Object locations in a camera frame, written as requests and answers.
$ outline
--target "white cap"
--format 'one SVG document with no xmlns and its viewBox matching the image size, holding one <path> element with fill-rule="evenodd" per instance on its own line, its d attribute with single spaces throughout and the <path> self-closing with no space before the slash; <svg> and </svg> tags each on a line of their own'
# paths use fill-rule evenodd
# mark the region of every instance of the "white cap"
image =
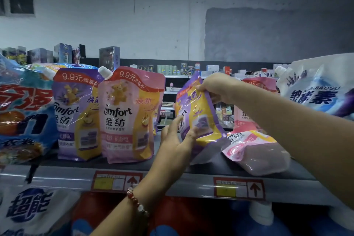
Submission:
<svg viewBox="0 0 354 236">
<path fill-rule="evenodd" d="M 328 216 L 341 227 L 354 231 L 354 211 L 348 207 L 332 207 Z"/>
<path fill-rule="evenodd" d="M 277 66 L 274 70 L 274 74 L 277 74 L 279 77 L 281 77 L 282 74 L 284 74 L 284 72 L 286 71 L 285 67 Z"/>
<path fill-rule="evenodd" d="M 271 202 L 251 202 L 249 208 L 250 217 L 257 223 L 270 226 L 273 224 L 274 213 Z"/>
<path fill-rule="evenodd" d="M 54 70 L 51 70 L 49 68 L 44 67 L 44 69 L 42 69 L 42 73 L 49 78 L 50 80 L 53 80 L 56 72 Z"/>
<path fill-rule="evenodd" d="M 102 77 L 104 77 L 104 79 L 109 79 L 110 77 L 112 77 L 113 75 L 113 72 L 110 71 L 108 68 L 104 67 L 104 66 L 101 66 L 99 69 L 98 69 L 98 72 L 100 73 L 100 75 Z"/>
</svg>

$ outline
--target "person's left hand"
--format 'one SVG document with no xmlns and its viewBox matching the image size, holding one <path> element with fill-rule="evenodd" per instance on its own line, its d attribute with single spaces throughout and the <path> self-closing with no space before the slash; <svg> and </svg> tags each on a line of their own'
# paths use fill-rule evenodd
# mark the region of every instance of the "person's left hand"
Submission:
<svg viewBox="0 0 354 236">
<path fill-rule="evenodd" d="M 175 118 L 161 131 L 161 144 L 154 163 L 149 171 L 166 185 L 171 186 L 184 173 L 189 165 L 193 145 L 197 139 L 197 127 L 192 127 L 182 143 L 178 138 L 178 127 L 183 116 Z"/>
</svg>

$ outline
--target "beaded bracelet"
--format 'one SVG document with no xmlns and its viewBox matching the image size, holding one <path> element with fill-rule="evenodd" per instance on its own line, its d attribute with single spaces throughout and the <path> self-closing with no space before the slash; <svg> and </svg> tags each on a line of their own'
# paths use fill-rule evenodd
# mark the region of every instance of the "beaded bracelet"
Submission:
<svg viewBox="0 0 354 236">
<path fill-rule="evenodd" d="M 144 214 L 146 217 L 150 216 L 149 212 L 144 209 L 144 206 L 138 202 L 137 198 L 134 197 L 133 188 L 128 188 L 127 196 L 136 205 L 136 207 L 138 208 L 138 212 L 139 213 Z"/>
</svg>

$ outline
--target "red arrow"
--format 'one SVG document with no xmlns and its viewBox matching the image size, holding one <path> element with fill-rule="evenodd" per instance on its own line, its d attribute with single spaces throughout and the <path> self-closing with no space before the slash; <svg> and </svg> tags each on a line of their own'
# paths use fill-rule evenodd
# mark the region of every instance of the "red arrow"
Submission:
<svg viewBox="0 0 354 236">
<path fill-rule="evenodd" d="M 261 190 L 261 189 L 256 183 L 253 183 L 252 186 L 250 187 L 250 190 L 254 191 L 254 196 L 257 198 L 257 190 Z"/>
<path fill-rule="evenodd" d="M 130 179 L 128 179 L 127 183 L 130 183 L 130 187 L 133 187 L 133 184 L 137 184 L 138 181 L 135 179 L 134 176 L 132 176 Z"/>
</svg>

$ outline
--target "hand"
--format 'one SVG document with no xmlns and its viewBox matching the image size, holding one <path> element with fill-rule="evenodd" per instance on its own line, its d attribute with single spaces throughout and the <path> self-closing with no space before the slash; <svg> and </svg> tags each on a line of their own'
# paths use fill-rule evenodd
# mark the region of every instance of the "hand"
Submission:
<svg viewBox="0 0 354 236">
<path fill-rule="evenodd" d="M 192 127 L 182 143 L 178 138 L 178 127 L 183 116 L 175 118 L 162 129 L 160 149 L 148 174 L 169 188 L 184 173 L 189 165 L 192 148 L 197 139 L 197 127 Z"/>
<path fill-rule="evenodd" d="M 208 76 L 201 85 L 196 86 L 198 91 L 209 91 L 213 104 L 224 102 L 233 104 L 230 94 L 234 84 L 242 84 L 240 80 L 232 78 L 224 73 L 214 73 Z"/>
</svg>

